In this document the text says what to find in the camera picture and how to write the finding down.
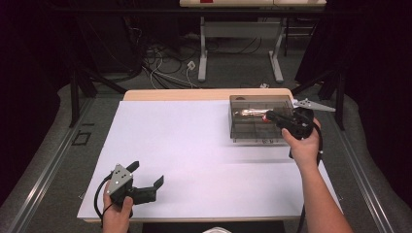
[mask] person's right arm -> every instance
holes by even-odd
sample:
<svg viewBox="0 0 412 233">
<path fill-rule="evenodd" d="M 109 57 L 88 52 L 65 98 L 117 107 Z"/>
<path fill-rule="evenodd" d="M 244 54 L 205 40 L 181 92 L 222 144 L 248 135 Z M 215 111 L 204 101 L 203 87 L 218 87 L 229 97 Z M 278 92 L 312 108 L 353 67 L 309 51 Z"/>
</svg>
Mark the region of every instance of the person's right arm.
<svg viewBox="0 0 412 233">
<path fill-rule="evenodd" d="M 313 130 L 311 136 L 296 140 L 287 129 L 282 130 L 285 141 L 291 146 L 293 159 L 300 171 L 303 197 L 309 232 L 353 232 L 346 218 L 334 202 L 318 169 L 317 155 L 319 135 Z"/>
</svg>

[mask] human hand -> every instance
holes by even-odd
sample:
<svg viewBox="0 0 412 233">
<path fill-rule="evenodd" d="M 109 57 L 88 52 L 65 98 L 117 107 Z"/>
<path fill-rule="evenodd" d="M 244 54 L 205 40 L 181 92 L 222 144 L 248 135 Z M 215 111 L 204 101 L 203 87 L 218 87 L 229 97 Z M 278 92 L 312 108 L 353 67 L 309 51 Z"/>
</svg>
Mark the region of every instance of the human hand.
<svg viewBox="0 0 412 233">
<path fill-rule="evenodd" d="M 321 127 L 321 124 L 317 119 L 314 118 L 313 121 Z M 303 140 L 295 139 L 286 128 L 282 129 L 282 136 L 289 146 L 291 146 L 291 153 L 299 170 L 318 166 L 317 156 L 319 152 L 319 134 L 315 129 L 308 138 Z"/>
<path fill-rule="evenodd" d="M 122 208 L 112 203 L 107 193 L 110 181 L 107 182 L 103 192 L 103 233 L 126 233 L 129 228 L 129 217 L 133 207 L 133 199 L 126 196 Z"/>
</svg>

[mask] gray floor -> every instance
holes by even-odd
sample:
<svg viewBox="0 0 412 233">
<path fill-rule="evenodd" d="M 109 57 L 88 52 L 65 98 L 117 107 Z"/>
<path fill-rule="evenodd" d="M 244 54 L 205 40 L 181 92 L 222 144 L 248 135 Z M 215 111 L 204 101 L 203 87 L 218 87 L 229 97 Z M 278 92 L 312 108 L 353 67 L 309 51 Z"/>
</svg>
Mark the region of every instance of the gray floor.
<svg viewBox="0 0 412 233">
<path fill-rule="evenodd" d="M 240 51 L 250 42 L 249 39 L 216 40 L 209 44 L 209 49 L 212 51 L 219 45 L 217 50 L 220 51 Z M 189 77 L 192 83 L 202 87 L 245 88 L 268 83 L 271 88 L 294 88 L 296 83 L 293 78 L 307 42 L 306 38 L 292 38 L 288 56 L 280 56 L 285 79 L 282 84 L 274 82 L 267 54 L 269 50 L 273 50 L 272 40 L 263 40 L 259 50 L 252 54 L 210 52 L 207 81 L 197 82 L 197 67 L 189 72 Z M 253 50 L 257 45 L 258 40 L 248 50 Z M 192 50 L 185 47 L 183 53 L 192 54 Z M 198 54 L 190 60 L 198 64 Z M 186 63 L 179 72 L 171 76 L 186 81 Z M 178 65 L 177 61 L 165 58 L 160 70 L 170 72 Z M 128 89 L 154 88 L 145 72 L 119 84 Z M 96 86 L 98 96 L 94 99 L 82 98 L 82 118 L 72 129 L 68 128 L 71 116 L 69 86 L 59 91 L 61 106 L 55 122 L 16 188 L 0 209 L 0 232 L 101 231 L 98 224 L 85 223 L 76 219 L 76 215 L 82 202 L 79 196 L 86 191 L 122 96 L 102 84 L 97 83 Z M 317 85 L 313 86 L 295 97 L 318 100 L 316 93 L 319 88 Z M 322 103 L 332 106 L 334 101 L 332 98 Z M 411 210 L 392 192 L 371 160 L 365 146 L 356 103 L 345 97 L 344 132 L 337 128 L 332 114 L 317 112 L 316 117 L 323 124 L 326 169 L 336 192 L 342 198 L 342 209 L 355 231 L 409 232 L 412 229 Z M 72 146 L 74 135 L 79 131 L 90 135 L 86 146 Z M 296 220 L 285 221 L 285 225 L 287 232 L 294 232 Z M 141 224 L 132 224 L 131 230 L 140 232 L 140 228 Z"/>
</svg>

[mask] person's right hand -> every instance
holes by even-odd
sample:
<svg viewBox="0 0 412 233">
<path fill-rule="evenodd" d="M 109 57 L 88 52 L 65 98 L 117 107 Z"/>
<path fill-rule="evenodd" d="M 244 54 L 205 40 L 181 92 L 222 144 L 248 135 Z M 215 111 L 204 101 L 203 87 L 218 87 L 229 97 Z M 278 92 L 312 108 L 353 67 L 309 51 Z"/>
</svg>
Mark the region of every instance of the person's right hand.
<svg viewBox="0 0 412 233">
<path fill-rule="evenodd" d="M 313 121 L 321 127 L 317 119 L 314 118 Z M 316 159 L 319 151 L 319 135 L 316 129 L 313 129 L 309 138 L 303 140 L 295 139 L 286 128 L 282 129 L 282 135 L 289 146 L 291 146 L 293 159 L 300 170 L 318 166 Z"/>
</svg>

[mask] person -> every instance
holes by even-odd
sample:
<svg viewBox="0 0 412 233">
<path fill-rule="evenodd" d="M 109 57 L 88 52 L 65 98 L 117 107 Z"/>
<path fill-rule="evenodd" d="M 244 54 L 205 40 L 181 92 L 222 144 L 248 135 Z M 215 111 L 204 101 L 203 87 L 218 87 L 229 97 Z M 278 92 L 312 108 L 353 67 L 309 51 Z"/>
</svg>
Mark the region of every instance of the person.
<svg viewBox="0 0 412 233">
<path fill-rule="evenodd" d="M 312 134 L 304 140 L 296 140 L 286 129 L 282 129 L 285 141 L 291 146 L 293 159 L 299 169 L 303 199 L 309 232 L 315 233 L 347 233 L 353 232 L 346 218 L 334 202 L 324 179 L 318 169 L 317 156 L 319 151 L 319 134 L 313 130 Z M 129 214 L 133 205 L 130 197 L 126 197 L 123 207 L 112 205 L 109 194 L 104 192 L 103 216 L 104 233 L 126 233 L 129 226 Z"/>
</svg>

